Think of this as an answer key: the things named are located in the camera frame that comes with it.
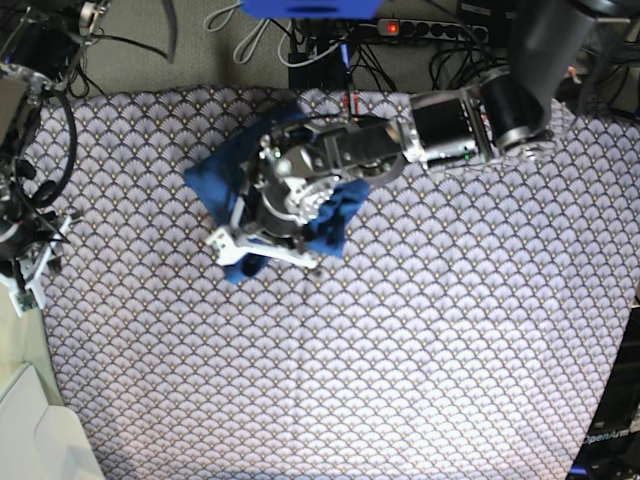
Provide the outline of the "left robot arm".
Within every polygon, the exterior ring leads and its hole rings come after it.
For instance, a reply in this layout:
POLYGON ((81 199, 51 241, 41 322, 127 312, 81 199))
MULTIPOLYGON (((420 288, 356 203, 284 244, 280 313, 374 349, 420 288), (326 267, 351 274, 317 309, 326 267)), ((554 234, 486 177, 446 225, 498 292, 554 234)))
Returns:
POLYGON ((414 162, 492 161, 538 141, 587 36, 604 20, 627 21, 638 12, 636 1, 525 1, 511 25, 505 64, 484 68, 460 89, 410 96, 406 121, 275 124, 262 136, 250 174, 252 229, 298 244, 342 184, 385 184, 414 162))

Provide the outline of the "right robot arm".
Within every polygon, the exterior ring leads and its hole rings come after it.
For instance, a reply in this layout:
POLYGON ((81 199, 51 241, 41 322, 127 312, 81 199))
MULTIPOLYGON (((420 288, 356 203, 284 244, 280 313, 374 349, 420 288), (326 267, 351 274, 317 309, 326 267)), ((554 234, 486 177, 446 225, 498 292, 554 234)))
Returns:
POLYGON ((1 261, 11 264, 54 240, 50 207, 71 179, 77 159, 77 129, 67 92, 86 50, 105 39, 101 25, 108 1, 4 1, 1 4, 1 261), (63 109, 68 127, 67 160, 59 179, 27 194, 36 177, 24 158, 50 99, 63 109))

